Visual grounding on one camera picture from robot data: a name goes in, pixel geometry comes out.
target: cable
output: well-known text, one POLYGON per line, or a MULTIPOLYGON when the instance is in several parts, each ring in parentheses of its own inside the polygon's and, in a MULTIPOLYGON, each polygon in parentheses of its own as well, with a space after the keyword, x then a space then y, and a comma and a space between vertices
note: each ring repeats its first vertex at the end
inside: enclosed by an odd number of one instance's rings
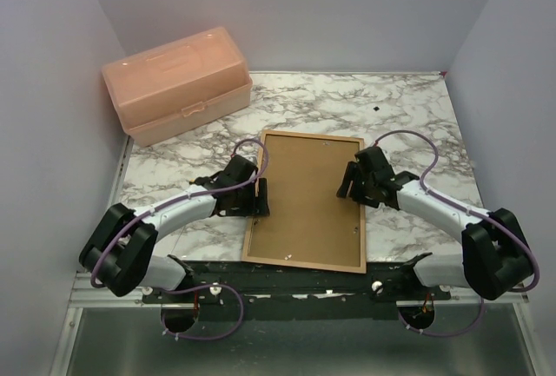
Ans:
MULTIPOLYGON (((427 186, 427 184, 425 183, 425 178, 430 173, 430 171, 433 170, 433 168, 436 166, 436 164, 438 163, 439 157, 440 157, 439 156, 439 150, 436 147, 436 145, 433 143, 432 140, 430 140, 425 135, 423 135, 421 133, 418 133, 416 131, 400 129, 400 130, 389 131, 388 133, 386 133, 384 135, 381 135, 378 139, 376 139, 374 141, 374 146, 376 146, 382 139, 388 137, 389 135, 396 135, 396 134, 416 135, 420 139, 427 142, 428 145, 433 150, 434 160, 423 171, 423 173, 421 174, 420 179, 419 179, 419 184, 425 192, 427 192, 433 198, 436 198, 438 201, 443 202, 443 203, 447 204, 448 206, 450 206, 452 208, 458 209, 459 211, 463 211, 464 213, 467 213, 467 211, 468 211, 469 214, 471 214, 475 217, 481 218, 484 221, 487 221, 488 223, 490 223, 491 225, 496 227, 498 230, 500 230, 502 233, 507 235, 510 238, 510 240, 512 240, 526 254, 527 258, 529 259, 529 261, 531 262, 531 265, 533 267, 533 280, 531 281, 531 283, 528 286, 526 286, 526 287, 516 287, 516 288, 512 289, 511 292, 521 293, 521 292, 526 292, 526 291, 529 291, 529 290, 535 288, 539 284, 539 279, 540 279, 539 263, 537 262, 537 259, 535 258, 531 249, 529 247, 527 247, 527 245, 525 243, 523 243, 523 241, 521 241, 517 235, 512 233, 509 229, 507 229, 506 227, 504 227, 502 224, 498 223, 497 221, 493 220, 489 216, 484 215, 482 213, 479 213, 479 212, 477 212, 473 209, 468 209, 467 207, 465 207, 463 205, 460 205, 457 202, 454 202, 454 201, 446 198, 444 195, 440 195, 440 194, 434 192, 433 189, 431 189, 427 186)), ((455 336, 467 333, 467 332, 473 330, 474 328, 476 328, 484 313, 485 313, 485 301, 482 298, 480 298, 480 310, 479 310, 479 314, 477 315, 477 318, 468 327, 466 327, 462 330, 456 331, 454 333, 445 333, 445 334, 432 333, 432 332, 428 332, 428 331, 418 330, 417 328, 413 328, 405 322, 405 320, 403 319, 403 317, 401 316, 400 313, 398 313, 398 315, 399 315, 400 320, 406 325, 406 328, 408 330, 413 331, 414 333, 420 333, 420 334, 428 335, 430 337, 455 337, 455 336)))
POLYGON ((99 283, 96 281, 96 277, 98 276, 98 272, 101 269, 101 266, 103 265, 104 261, 106 260, 106 258, 108 257, 110 251, 112 251, 112 249, 114 248, 114 246, 117 244, 117 242, 122 238, 125 237, 128 234, 128 231, 130 231, 130 229, 132 227, 135 226, 135 224, 139 221, 141 221, 142 219, 154 214, 155 212, 158 212, 162 209, 165 209, 167 207, 170 207, 178 202, 182 202, 185 200, 189 200, 191 198, 196 198, 197 196, 204 196, 204 195, 217 195, 217 194, 222 194, 224 192, 229 192, 229 191, 233 191, 235 189, 238 188, 242 188, 245 187, 246 185, 248 185, 251 182, 256 181, 257 179, 259 179, 262 174, 264 173, 264 171, 267 169, 268 166, 268 150, 266 148, 266 146, 258 139, 243 139, 240 140, 238 143, 235 144, 234 146, 234 151, 232 152, 232 156, 235 155, 235 152, 237 151, 237 149, 243 144, 243 143, 247 143, 247 142, 251 142, 251 143, 255 143, 258 144, 261 148, 262 148, 262 164, 261 164, 261 168, 259 169, 259 171, 256 173, 255 176, 253 176, 252 178, 248 179, 245 182, 242 183, 238 183, 237 185, 234 185, 232 187, 227 187, 227 188, 220 188, 220 189, 208 189, 206 191, 200 191, 200 192, 194 192, 191 195, 181 195, 181 196, 177 196, 176 198, 163 202, 162 204, 156 206, 153 210, 151 211, 146 211, 143 214, 138 215, 137 217, 135 217, 133 220, 131 220, 129 223, 127 223, 125 225, 125 227, 123 227, 118 234, 116 234, 116 236, 114 237, 114 239, 112 239, 112 241, 109 243, 109 245, 104 249, 104 251, 101 253, 100 257, 98 258, 98 261, 95 264, 95 267, 93 267, 93 271, 91 272, 90 275, 90 284, 92 287, 96 287, 96 288, 100 288, 100 287, 104 287, 104 285, 102 283, 99 283))
POLYGON ((162 335, 165 335, 165 334, 173 335, 174 337, 176 337, 176 340, 179 338, 179 339, 193 340, 193 341, 216 341, 216 340, 225 339, 226 337, 228 337, 229 335, 234 333, 235 330, 237 330, 243 322, 243 314, 244 314, 245 306, 243 305, 243 300, 242 300, 242 296, 240 295, 240 293, 237 292, 232 287, 230 287, 228 285, 219 284, 219 283, 213 283, 213 284, 207 284, 207 285, 200 285, 198 287, 191 287, 189 289, 182 289, 182 290, 179 290, 179 291, 164 291, 164 292, 166 294, 172 294, 172 295, 183 295, 183 294, 190 294, 191 292, 195 292, 195 291, 200 291, 202 289, 209 289, 211 287, 221 287, 223 289, 228 289, 237 298, 237 301, 238 301, 238 304, 239 304, 239 307, 240 307, 240 314, 237 317, 237 321, 235 322, 235 324, 227 332, 222 333, 222 334, 218 334, 218 335, 211 335, 211 336, 208 336, 208 337, 201 337, 201 336, 197 336, 197 335, 187 335, 187 334, 184 334, 184 333, 173 333, 170 330, 168 330, 168 328, 166 327, 165 316, 163 314, 162 317, 161 317, 161 323, 162 323, 162 326, 164 327, 164 332, 162 333, 162 335))

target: wooden frame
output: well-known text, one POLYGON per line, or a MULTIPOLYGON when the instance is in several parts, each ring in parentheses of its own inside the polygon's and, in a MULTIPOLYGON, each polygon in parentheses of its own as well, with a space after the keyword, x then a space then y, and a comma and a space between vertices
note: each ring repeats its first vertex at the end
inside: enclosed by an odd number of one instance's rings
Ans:
MULTIPOLYGON (((315 139, 315 140, 319 140, 319 141, 324 141, 323 144, 325 144, 325 142, 351 142, 351 143, 356 143, 357 149, 361 150, 364 147, 364 141, 361 138, 356 138, 356 137, 341 137, 341 136, 333 136, 333 135, 311 135, 311 134, 305 134, 305 133, 295 133, 295 132, 285 132, 285 131, 274 131, 274 130, 264 130, 262 132, 261 135, 261 141, 264 143, 267 141, 269 136, 279 136, 279 137, 294 137, 294 138, 308 138, 308 139, 315 139)), ((343 166, 342 169, 345 169, 345 164, 347 164, 347 162, 349 160, 353 160, 353 155, 349 156, 350 159, 347 160, 343 160, 341 161, 341 165, 343 166)), ((261 166, 261 162, 262 162, 262 150, 259 151, 259 155, 258 155, 258 163, 259 166, 261 166)), ((337 186, 339 187, 341 184, 341 179, 343 176, 343 170, 341 172, 341 175, 338 176, 337 178, 337 186)), ((271 193, 272 191, 272 185, 269 183, 269 197, 271 197, 271 193)), ((271 212, 271 216, 272 216, 272 205, 270 206, 270 212, 271 212)), ((359 244, 359 265, 357 266, 347 266, 347 265, 338 265, 338 264, 330 264, 330 263, 319 263, 319 262, 314 262, 314 261, 299 261, 297 259, 286 259, 286 258, 274 258, 274 257, 257 257, 257 256, 253 256, 251 254, 249 254, 249 251, 251 249, 251 244, 253 242, 253 237, 254 237, 254 225, 256 225, 258 223, 258 221, 264 221, 264 219, 261 220, 257 220, 257 219, 253 219, 253 218, 249 218, 248 219, 248 226, 247 226, 247 231, 245 234, 245 239, 243 242, 243 250, 242 250, 242 261, 248 261, 248 262, 256 262, 256 263, 265 263, 265 264, 271 264, 271 265, 278 265, 278 266, 292 266, 292 267, 308 267, 308 268, 314 268, 314 269, 322 269, 322 270, 334 270, 334 271, 340 271, 340 272, 351 272, 351 273, 358 273, 358 274, 364 274, 367 271, 367 250, 366 250, 366 243, 367 243, 367 235, 366 235, 366 229, 365 229, 365 208, 363 206, 359 206, 358 207, 358 212, 359 212, 359 240, 360 240, 360 244, 359 244)))

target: marble surface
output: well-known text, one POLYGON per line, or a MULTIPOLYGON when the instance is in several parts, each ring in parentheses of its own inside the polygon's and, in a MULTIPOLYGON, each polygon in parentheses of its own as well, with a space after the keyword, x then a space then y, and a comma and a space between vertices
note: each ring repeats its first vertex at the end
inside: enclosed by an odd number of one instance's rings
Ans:
MULTIPOLYGON (((121 201, 141 206, 181 192, 189 179, 222 169, 234 142, 259 136, 263 129, 362 137, 366 145, 390 130, 414 129, 434 139, 440 149, 439 164, 428 183, 480 206, 441 76, 268 73, 252 78, 248 108, 155 146, 134 146, 121 201)), ((427 144, 410 136, 390 136, 381 146, 396 172, 420 174, 432 160, 427 144)), ((256 148, 246 146, 242 154, 255 156, 256 148)), ((160 241, 155 254, 238 261, 246 223, 217 217, 197 221, 160 241)), ((458 250, 458 243, 420 218, 391 208, 367 208, 368 261, 404 261, 425 251, 458 250)))

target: box lid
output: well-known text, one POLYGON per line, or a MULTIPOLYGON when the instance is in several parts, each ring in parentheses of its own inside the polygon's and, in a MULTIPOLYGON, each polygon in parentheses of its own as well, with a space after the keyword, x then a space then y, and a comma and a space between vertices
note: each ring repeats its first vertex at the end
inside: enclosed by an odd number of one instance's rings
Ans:
POLYGON ((245 58, 222 27, 109 63, 103 75, 127 128, 214 99, 248 82, 245 58))

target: gray floor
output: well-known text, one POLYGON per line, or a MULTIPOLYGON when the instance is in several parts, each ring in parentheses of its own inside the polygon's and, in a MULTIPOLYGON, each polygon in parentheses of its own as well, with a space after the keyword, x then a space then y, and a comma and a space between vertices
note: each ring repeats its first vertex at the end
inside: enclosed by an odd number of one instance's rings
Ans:
MULTIPOLYGON (((434 329, 463 327, 476 312, 437 307, 434 329)), ((85 310, 69 374, 532 374, 510 305, 488 306, 478 329, 447 340, 407 332, 397 321, 335 320, 250 321, 225 340, 175 342, 162 337, 158 316, 155 309, 85 310)))

